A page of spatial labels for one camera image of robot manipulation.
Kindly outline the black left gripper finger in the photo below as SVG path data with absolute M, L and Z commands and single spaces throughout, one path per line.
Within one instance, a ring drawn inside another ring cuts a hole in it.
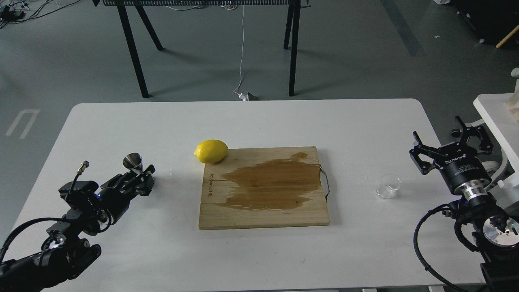
M 128 182 L 128 192 L 134 196 L 149 196 L 154 186 L 152 172 L 143 172 Z
M 153 164 L 150 164 L 145 170 L 137 171 L 132 169 L 123 175 L 120 184 L 120 190 L 152 190 L 154 186 L 153 174 L 156 171 Z

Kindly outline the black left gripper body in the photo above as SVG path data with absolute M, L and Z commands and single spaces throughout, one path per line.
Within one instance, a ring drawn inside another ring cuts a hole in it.
M 137 196 L 137 187 L 142 178 L 132 175 L 116 175 L 100 185 L 100 192 L 96 195 L 101 207 L 112 219 L 112 224 L 118 222 L 128 210 L 131 200 Z

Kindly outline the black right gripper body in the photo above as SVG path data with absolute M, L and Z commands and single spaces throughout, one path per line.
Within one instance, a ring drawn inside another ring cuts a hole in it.
M 470 181 L 479 181 L 484 187 L 491 183 L 491 177 L 478 159 L 478 152 L 467 145 L 454 142 L 438 148 L 434 165 L 440 171 L 451 194 L 461 194 L 458 189 Z

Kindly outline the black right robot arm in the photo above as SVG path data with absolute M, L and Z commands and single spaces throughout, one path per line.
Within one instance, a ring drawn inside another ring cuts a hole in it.
M 462 291 L 428 264 L 418 245 L 418 233 L 422 224 L 433 214 L 441 212 L 453 218 L 457 239 L 470 251 L 480 253 L 484 262 L 480 265 L 486 285 L 491 292 L 517 292 L 519 288 L 519 236 L 518 218 L 509 215 L 497 205 L 487 191 L 491 177 L 478 155 L 489 155 L 493 144 L 482 126 L 471 126 L 456 121 L 459 128 L 452 130 L 458 141 L 434 148 L 422 143 L 413 132 L 414 147 L 409 151 L 412 161 L 422 174 L 439 170 L 449 191 L 460 196 L 459 200 L 441 204 L 428 211 L 419 220 L 413 235 L 417 258 L 430 274 L 454 290 Z

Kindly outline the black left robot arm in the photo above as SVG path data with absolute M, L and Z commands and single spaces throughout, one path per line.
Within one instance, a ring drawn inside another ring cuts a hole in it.
M 63 185 L 60 198 L 70 209 L 61 218 L 44 217 L 27 221 L 15 228 L 1 247 L 4 258 L 16 236 L 33 224 L 53 221 L 41 251 L 15 260 L 1 260 L 2 292 L 40 292 L 66 280 L 76 279 L 102 253 L 99 244 L 92 245 L 80 233 L 96 236 L 116 224 L 138 195 L 148 196 L 154 186 L 154 165 L 124 162 L 128 172 L 117 174 L 98 185 L 95 181 L 78 181 Z

